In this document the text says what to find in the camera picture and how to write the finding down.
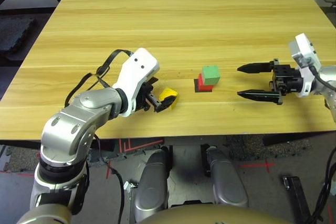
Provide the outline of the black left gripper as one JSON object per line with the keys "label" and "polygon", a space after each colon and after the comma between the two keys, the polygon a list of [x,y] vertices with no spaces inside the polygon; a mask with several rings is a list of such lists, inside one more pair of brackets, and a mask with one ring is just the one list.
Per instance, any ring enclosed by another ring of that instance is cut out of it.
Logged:
{"label": "black left gripper", "polygon": [[144,110],[147,111],[153,105],[154,111],[159,113],[168,107],[170,107],[176,100],[177,96],[170,95],[164,98],[163,101],[159,101],[156,96],[152,93],[153,84],[158,81],[158,78],[152,77],[150,80],[145,81],[141,84],[138,95],[136,96],[136,111]]}

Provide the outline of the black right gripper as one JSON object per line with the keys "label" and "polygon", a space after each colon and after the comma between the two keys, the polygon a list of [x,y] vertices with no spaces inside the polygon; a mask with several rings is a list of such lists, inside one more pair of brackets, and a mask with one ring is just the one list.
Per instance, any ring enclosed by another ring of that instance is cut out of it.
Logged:
{"label": "black right gripper", "polygon": [[272,72],[272,80],[269,82],[271,91],[245,90],[237,94],[245,99],[261,102],[272,102],[282,105],[281,95],[302,90],[302,76],[298,69],[290,65],[282,65],[278,59],[269,62],[249,63],[237,68],[244,73]]}

